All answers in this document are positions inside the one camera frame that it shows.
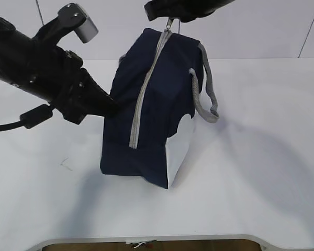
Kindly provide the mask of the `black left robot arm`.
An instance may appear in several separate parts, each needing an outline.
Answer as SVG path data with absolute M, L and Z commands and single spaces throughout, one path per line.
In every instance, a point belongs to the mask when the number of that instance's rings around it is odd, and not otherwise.
M 47 102 L 40 111 L 32 112 L 38 120 L 51 116 L 53 110 L 75 124 L 88 115 L 115 115 L 119 105 L 93 80 L 83 60 L 59 47 L 70 32 L 84 43 L 98 33 L 88 14 L 75 3 L 62 7 L 32 38 L 0 17 L 0 80 Z

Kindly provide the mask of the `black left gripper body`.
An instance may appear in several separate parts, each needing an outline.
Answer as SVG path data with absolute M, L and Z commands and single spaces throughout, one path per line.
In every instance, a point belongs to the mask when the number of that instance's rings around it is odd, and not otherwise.
M 73 51 L 38 48 L 30 57 L 28 73 L 29 93 L 47 102 L 28 112 L 29 124 L 50 119 L 55 109 L 74 124 L 94 114 L 94 80 Z

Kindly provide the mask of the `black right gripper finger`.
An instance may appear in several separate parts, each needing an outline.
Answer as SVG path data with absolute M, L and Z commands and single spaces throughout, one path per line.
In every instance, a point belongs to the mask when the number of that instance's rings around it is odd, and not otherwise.
M 197 18 L 210 16 L 216 11 L 213 6 L 193 6 L 193 8 L 185 9 L 184 14 L 180 17 L 181 22 L 191 22 Z
M 183 5 L 183 1 L 174 0 L 153 0 L 144 5 L 144 10 L 149 21 L 160 17 L 183 18 L 188 11 Z

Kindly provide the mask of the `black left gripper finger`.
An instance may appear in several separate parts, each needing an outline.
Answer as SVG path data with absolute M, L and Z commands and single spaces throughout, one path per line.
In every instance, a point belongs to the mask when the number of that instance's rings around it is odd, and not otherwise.
M 120 110 L 118 103 L 94 81 L 85 68 L 81 68 L 81 106 L 87 115 L 100 117 L 114 116 Z

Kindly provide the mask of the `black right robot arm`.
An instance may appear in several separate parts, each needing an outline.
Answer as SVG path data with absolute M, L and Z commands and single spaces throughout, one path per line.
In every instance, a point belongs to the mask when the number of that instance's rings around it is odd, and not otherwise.
M 149 21 L 168 17 L 191 22 L 207 17 L 232 2 L 233 0 L 153 0 L 147 2 L 144 9 Z

